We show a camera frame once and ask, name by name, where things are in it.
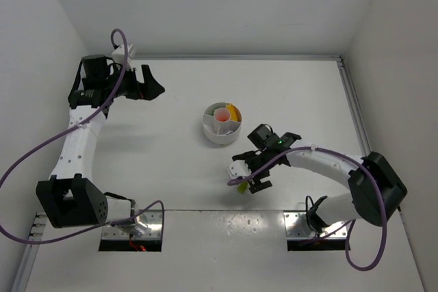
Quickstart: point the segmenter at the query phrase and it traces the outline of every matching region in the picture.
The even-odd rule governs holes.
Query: metal mounting plate
[[[288,241],[301,241],[314,237],[315,233],[306,230],[305,225],[301,224],[303,220],[305,220],[305,211],[285,211],[283,212],[283,216],[285,219],[286,239]],[[333,232],[343,224],[344,222],[337,222],[325,228],[320,236],[324,237],[325,234]],[[327,237],[327,239],[345,239],[347,237],[347,231],[347,228],[343,227],[335,234]]]
[[[142,236],[133,237],[133,241],[160,241],[162,235],[163,215],[161,211],[147,211],[147,230]],[[118,227],[104,226],[102,228],[102,241],[128,241],[129,234]]]

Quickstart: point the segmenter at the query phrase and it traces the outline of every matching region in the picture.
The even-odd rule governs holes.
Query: small cup
[[[213,114],[213,127],[217,135],[225,135],[230,130],[231,113],[228,109],[221,107]]]

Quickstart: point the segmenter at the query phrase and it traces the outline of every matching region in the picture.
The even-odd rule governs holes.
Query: white wall
[[[348,67],[372,148],[407,185],[402,203],[429,291],[438,291],[438,0],[374,0]]]
[[[340,54],[371,0],[60,0],[93,52],[121,27],[142,54]]]
[[[0,8],[3,174],[32,146],[66,126],[66,97],[87,51],[57,0],[0,0]],[[0,222],[20,237],[27,236],[39,209],[36,183],[50,174],[60,143],[18,167],[0,191]],[[22,252],[22,245],[0,236],[0,291],[9,291]]]

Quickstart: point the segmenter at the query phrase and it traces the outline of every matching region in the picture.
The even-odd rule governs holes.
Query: red wire
[[[132,246],[136,251],[138,251],[137,245],[132,243],[132,237],[129,238],[129,245]]]
[[[136,249],[136,251],[146,251],[146,248],[143,245],[139,245],[139,246],[135,245],[132,242],[132,237],[129,238],[129,245],[132,246],[134,249]]]

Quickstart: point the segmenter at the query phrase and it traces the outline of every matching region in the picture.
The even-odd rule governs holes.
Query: round container
[[[234,105],[237,120],[232,120],[231,113],[227,109],[228,103],[216,103],[210,105],[203,115],[204,134],[215,144],[227,145],[234,142],[240,134],[242,115]]]

